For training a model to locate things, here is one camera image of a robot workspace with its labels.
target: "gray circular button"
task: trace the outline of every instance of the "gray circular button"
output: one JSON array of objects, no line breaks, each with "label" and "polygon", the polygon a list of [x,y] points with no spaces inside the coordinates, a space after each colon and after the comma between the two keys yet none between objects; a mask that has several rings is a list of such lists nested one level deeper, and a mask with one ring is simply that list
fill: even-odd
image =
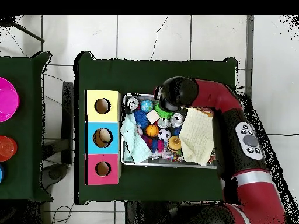
[{"label": "gray circular button", "polygon": [[249,153],[253,153],[253,148],[247,148],[247,151],[248,151]]},{"label": "gray circular button", "polygon": [[243,138],[244,144],[250,146],[250,147],[257,147],[258,145],[258,140],[256,139],[255,136],[252,135],[246,135]]}]

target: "yellow box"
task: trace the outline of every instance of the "yellow box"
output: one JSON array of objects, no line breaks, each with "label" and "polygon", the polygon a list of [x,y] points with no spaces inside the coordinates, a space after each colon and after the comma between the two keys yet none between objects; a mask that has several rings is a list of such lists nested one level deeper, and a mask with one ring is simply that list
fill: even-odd
[{"label": "yellow box", "polygon": [[87,90],[86,95],[88,122],[120,121],[121,94],[118,91]]}]

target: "pink bowl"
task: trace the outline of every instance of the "pink bowl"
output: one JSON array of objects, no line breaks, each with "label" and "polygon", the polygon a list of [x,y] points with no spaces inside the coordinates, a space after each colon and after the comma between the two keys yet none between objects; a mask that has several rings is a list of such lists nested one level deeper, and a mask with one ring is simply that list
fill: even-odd
[{"label": "pink bowl", "polygon": [[15,87],[0,77],[0,123],[13,116],[20,103]]}]

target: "pink box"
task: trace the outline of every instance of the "pink box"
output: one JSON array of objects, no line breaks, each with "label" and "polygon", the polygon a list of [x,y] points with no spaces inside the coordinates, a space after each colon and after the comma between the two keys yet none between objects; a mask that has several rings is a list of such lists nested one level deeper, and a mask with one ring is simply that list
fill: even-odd
[{"label": "pink box", "polygon": [[[110,166],[110,173],[107,176],[100,176],[96,172],[96,165],[99,162],[106,162]],[[85,184],[87,186],[99,185],[115,185],[119,183],[121,175],[121,162],[118,154],[108,155],[87,155],[87,179],[85,177]]]}]

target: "towel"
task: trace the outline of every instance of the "towel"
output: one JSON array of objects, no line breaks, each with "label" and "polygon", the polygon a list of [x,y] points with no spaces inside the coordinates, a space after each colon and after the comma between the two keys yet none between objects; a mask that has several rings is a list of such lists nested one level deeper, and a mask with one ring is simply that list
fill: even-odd
[{"label": "towel", "polygon": [[214,148],[212,115],[188,109],[179,138],[184,160],[206,166]]},{"label": "towel", "polygon": [[133,113],[126,115],[124,118],[120,133],[127,143],[124,150],[124,160],[134,160],[135,163],[140,163],[152,155],[147,144],[143,141],[142,137],[137,134],[137,126]]}]

